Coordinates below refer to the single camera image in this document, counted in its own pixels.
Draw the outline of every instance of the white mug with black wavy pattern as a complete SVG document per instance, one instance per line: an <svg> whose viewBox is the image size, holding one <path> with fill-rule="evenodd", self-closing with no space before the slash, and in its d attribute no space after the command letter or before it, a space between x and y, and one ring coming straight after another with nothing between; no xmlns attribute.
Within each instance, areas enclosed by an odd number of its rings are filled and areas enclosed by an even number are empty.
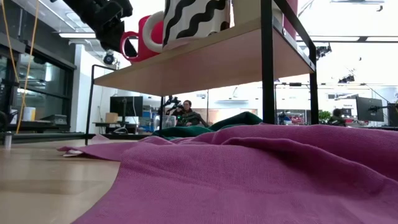
<svg viewBox="0 0 398 224"><path fill-rule="evenodd" d="M166 0L165 11L151 15L142 36L148 49L161 53L229 28L229 0ZM150 34L163 21L163 45Z"/></svg>

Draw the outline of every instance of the mug handle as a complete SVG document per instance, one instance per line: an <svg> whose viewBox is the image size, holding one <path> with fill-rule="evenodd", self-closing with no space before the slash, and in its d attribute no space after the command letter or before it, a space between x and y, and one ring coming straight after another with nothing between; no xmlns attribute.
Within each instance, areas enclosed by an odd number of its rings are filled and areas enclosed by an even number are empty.
<svg viewBox="0 0 398 224"><path fill-rule="evenodd" d="M159 11L151 15L144 24L144 30L142 31L142 38L147 48L156 53L162 53L163 45L157 44L152 40L152 30L158 22L162 22L164 17L164 12Z"/></svg>
<svg viewBox="0 0 398 224"><path fill-rule="evenodd" d="M133 31L124 32L120 39L120 52L122 53L123 57L129 60L130 62L138 62L137 60L139 55L137 55L136 57L128 57L126 55L126 51L124 50L124 44L126 44L126 41L128 40L129 37L134 37L134 36L138 37L138 33Z"/></svg>

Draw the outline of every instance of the green cloth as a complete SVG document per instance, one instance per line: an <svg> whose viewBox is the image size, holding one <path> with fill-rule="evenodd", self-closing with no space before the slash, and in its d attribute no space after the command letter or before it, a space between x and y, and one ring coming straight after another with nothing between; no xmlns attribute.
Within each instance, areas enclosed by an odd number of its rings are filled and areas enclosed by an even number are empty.
<svg viewBox="0 0 398 224"><path fill-rule="evenodd" d="M204 133L215 132L224 128L230 128L238 125L255 125L261 122L262 119L260 119L258 116L250 112L243 112L231 118L219 121L209 128L199 126L173 127L163 129L162 134L160 134L159 131L155 131L152 135L165 139L196 137Z"/></svg>

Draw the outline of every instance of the red mug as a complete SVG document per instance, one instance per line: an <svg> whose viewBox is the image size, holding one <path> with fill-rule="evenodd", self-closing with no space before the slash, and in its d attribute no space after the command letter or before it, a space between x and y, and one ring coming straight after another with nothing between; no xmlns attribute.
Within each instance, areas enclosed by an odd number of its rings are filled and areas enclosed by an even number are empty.
<svg viewBox="0 0 398 224"><path fill-rule="evenodd" d="M147 48L147 46L145 45L144 39L142 37L142 30L143 30L144 25L148 18L149 18L149 16L146 16L139 20L139 22L138 22L139 33L136 33L133 31L125 32L122 35L122 38L120 40L120 51L121 51L123 57L125 59L129 60L131 63L140 62L140 61L143 61L145 59L148 59L150 57L153 57L153 56L159 54L159 53L149 50ZM138 38L138 54L136 57L128 57L124 51L124 44L130 37ZM155 28L152 30L151 37L155 43L162 44L162 42L163 42L163 22L159 22L155 25Z"/></svg>

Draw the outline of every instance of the dark hair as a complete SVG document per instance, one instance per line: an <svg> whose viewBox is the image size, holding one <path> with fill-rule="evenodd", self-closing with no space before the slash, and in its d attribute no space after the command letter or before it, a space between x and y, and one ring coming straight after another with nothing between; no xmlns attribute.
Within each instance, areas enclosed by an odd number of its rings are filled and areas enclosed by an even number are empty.
<svg viewBox="0 0 398 224"><path fill-rule="evenodd" d="M343 114L343 112L340 109L333 110L333 115L336 117L341 117L342 114Z"/></svg>
<svg viewBox="0 0 398 224"><path fill-rule="evenodd" d="M184 103L185 103L185 102L188 102L188 103L189 103L189 106L192 106L192 102L191 102L191 101L185 100Z"/></svg>

